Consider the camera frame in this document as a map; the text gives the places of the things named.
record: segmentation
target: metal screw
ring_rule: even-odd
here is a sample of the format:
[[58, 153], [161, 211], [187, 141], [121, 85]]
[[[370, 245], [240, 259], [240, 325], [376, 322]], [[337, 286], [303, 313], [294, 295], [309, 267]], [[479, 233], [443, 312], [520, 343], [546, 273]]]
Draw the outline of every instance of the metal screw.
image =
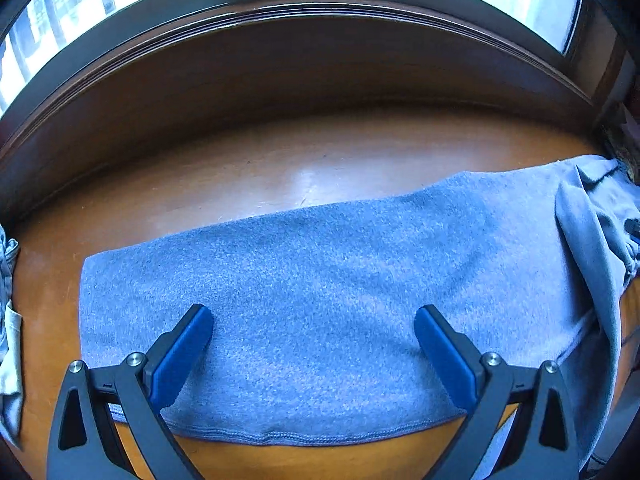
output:
[[489, 366], [497, 366], [502, 362], [502, 358], [496, 352], [487, 352], [484, 359]]
[[82, 361], [73, 361], [69, 365], [69, 371], [73, 374], [77, 374], [80, 370], [82, 370], [82, 364], [84, 364]]
[[545, 361], [545, 370], [550, 374], [555, 374], [558, 371], [558, 363], [555, 361]]
[[138, 366], [144, 358], [145, 355], [142, 352], [133, 352], [133, 354], [127, 356], [127, 364], [129, 366]]

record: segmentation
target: blue towel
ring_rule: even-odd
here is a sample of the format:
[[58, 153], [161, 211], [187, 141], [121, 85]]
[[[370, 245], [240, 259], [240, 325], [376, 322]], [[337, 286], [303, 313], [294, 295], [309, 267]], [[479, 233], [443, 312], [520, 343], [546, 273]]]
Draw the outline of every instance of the blue towel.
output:
[[[369, 442], [462, 414], [414, 337], [415, 311], [434, 303], [481, 352], [562, 363], [585, 460], [611, 399], [617, 301], [638, 262], [623, 225], [639, 202], [615, 160], [582, 156], [96, 254], [82, 268], [82, 358], [105, 366], [145, 351], [202, 303], [214, 333], [163, 411], [172, 431], [245, 444]], [[607, 359], [584, 370], [569, 357], [586, 339], [588, 355]]]

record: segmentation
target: fabric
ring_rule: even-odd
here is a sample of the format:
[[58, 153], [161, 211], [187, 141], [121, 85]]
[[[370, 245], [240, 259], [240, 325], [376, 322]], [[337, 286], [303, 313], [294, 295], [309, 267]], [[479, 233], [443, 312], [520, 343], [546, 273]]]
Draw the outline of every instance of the fabric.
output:
[[11, 294], [18, 250], [18, 242], [7, 240], [0, 226], [0, 434], [16, 447], [22, 415], [22, 317], [12, 309]]
[[[638, 216], [638, 190], [616, 168], [583, 156], [463, 172], [405, 196], [243, 219], [96, 254], [82, 269], [82, 358], [105, 366], [145, 351], [202, 303], [214, 314], [212, 341], [163, 411], [169, 428], [228, 442], [327, 446], [461, 415], [415, 339], [423, 304], [436, 304], [481, 352], [531, 367], [556, 359], [563, 373], [595, 331], [603, 336], [594, 346], [606, 346], [609, 359], [570, 383], [572, 398], [598, 396], [597, 410], [575, 413], [585, 419], [584, 458], [610, 402], [620, 348], [614, 299], [638, 260], [622, 228]], [[594, 210], [609, 221], [580, 220]], [[593, 254], [574, 251], [578, 242]]]

